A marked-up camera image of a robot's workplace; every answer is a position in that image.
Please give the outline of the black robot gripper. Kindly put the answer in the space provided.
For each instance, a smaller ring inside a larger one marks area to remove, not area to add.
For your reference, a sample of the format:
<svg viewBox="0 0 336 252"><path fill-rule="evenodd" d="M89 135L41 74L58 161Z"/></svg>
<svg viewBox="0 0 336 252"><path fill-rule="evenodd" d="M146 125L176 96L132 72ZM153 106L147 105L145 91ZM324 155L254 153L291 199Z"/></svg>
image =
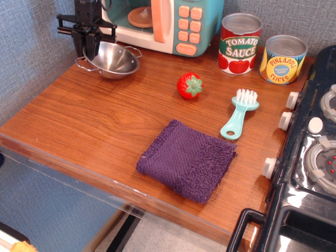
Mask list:
<svg viewBox="0 0 336 252"><path fill-rule="evenodd" d="M87 57L93 60L99 52L100 36L101 39L116 39L117 25L102 19L103 11L111 9L112 1L106 6L102 1L74 1L75 14L58 14L58 32L72 34L73 44L78 57L83 57L83 47L86 44ZM109 28L107 34L89 33L86 38L83 33L75 31L79 28L81 32L88 33L90 29Z"/></svg>

